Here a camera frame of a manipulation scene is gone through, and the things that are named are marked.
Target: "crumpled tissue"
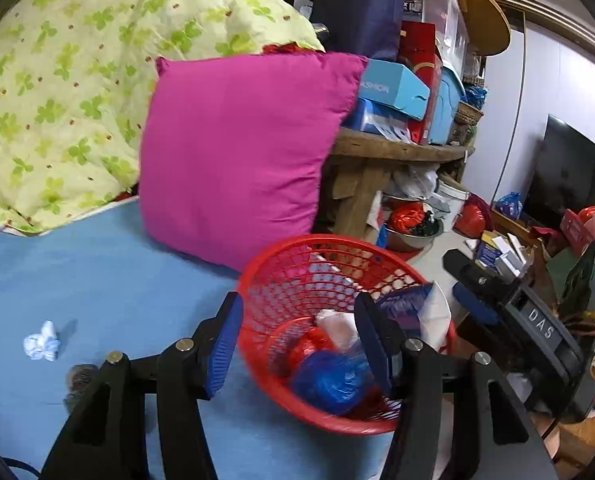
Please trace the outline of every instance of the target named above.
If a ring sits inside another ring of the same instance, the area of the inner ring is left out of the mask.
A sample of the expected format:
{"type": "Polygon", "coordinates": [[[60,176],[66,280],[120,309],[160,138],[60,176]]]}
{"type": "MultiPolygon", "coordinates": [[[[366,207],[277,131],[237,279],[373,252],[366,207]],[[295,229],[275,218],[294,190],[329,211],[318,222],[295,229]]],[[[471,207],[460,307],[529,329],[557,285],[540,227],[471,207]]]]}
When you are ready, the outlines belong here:
{"type": "Polygon", "coordinates": [[[59,347],[60,342],[52,321],[44,322],[41,333],[31,334],[24,338],[24,352],[33,360],[55,361],[59,347]]]}

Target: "blue mat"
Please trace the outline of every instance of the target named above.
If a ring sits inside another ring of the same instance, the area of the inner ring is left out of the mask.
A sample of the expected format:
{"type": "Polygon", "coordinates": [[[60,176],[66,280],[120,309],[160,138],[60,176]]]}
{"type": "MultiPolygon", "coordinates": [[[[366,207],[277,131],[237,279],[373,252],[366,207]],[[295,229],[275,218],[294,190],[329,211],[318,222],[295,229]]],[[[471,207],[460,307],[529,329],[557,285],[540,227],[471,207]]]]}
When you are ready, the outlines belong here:
{"type": "MultiPolygon", "coordinates": [[[[157,354],[211,317],[237,274],[168,250],[144,232],[137,203],[37,238],[0,233],[0,453],[41,469],[66,421],[65,377],[110,350],[157,354]],[[56,362],[31,361],[22,340],[50,319],[56,362]]],[[[367,480],[391,434],[352,437],[303,424],[251,380],[236,352],[223,389],[200,411],[222,480],[367,480]]],[[[164,479],[154,396],[147,396],[149,469],[164,479]]],[[[21,480],[33,478],[24,473],[21,480]]]]}

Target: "dark blue bag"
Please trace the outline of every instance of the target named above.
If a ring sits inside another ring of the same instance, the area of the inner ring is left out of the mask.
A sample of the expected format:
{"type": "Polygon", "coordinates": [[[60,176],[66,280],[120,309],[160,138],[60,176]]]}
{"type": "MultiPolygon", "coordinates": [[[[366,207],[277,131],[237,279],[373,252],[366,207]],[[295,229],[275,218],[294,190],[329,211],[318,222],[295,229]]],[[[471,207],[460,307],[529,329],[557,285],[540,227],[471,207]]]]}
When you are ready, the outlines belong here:
{"type": "Polygon", "coordinates": [[[404,0],[313,0],[311,23],[324,23],[328,51],[397,60],[404,0]]]}

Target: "floral blanket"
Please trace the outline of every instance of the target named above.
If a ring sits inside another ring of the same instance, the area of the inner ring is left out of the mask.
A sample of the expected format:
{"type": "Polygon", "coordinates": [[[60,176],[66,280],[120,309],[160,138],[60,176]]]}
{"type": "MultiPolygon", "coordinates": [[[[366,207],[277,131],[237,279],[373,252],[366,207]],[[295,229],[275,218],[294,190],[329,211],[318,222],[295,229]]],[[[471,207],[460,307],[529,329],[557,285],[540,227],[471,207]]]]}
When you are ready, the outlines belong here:
{"type": "Polygon", "coordinates": [[[0,224],[41,232],[137,182],[158,56],[292,41],[322,50],[282,0],[21,0],[0,22],[0,224]]]}

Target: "wicker basket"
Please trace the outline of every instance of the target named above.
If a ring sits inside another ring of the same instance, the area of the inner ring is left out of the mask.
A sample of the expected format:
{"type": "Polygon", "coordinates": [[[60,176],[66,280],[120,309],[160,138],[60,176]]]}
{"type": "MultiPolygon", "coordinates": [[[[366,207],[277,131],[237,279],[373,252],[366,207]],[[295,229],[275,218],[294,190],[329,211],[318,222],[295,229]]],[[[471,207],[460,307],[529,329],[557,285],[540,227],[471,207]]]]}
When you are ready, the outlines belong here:
{"type": "Polygon", "coordinates": [[[460,101],[457,107],[457,113],[455,115],[455,122],[458,124],[468,124],[469,126],[475,126],[477,121],[479,121],[483,115],[484,114],[482,114],[482,112],[474,106],[460,101]]]}

